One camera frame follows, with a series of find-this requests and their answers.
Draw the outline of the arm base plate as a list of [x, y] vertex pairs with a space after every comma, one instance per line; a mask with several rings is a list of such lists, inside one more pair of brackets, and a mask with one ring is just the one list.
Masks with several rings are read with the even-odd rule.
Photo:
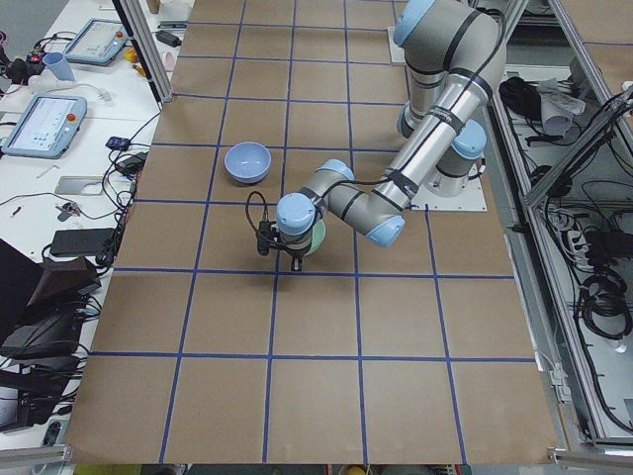
[[419, 211], [476, 212], [488, 210], [481, 179], [471, 180], [479, 171], [477, 161], [470, 162], [462, 177], [449, 177], [433, 168], [425, 177], [410, 206]]

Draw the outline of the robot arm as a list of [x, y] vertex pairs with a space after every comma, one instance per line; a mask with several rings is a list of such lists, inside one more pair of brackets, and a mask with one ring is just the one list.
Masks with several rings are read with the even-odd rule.
[[498, 88], [506, 29], [504, 15], [493, 18], [458, 1], [407, 3], [393, 33], [411, 80], [399, 122], [407, 142], [371, 192], [344, 162], [330, 159], [280, 199], [271, 245], [290, 255], [292, 270], [302, 269], [313, 229], [327, 214], [379, 247], [394, 243], [406, 225], [403, 211], [430, 170]]

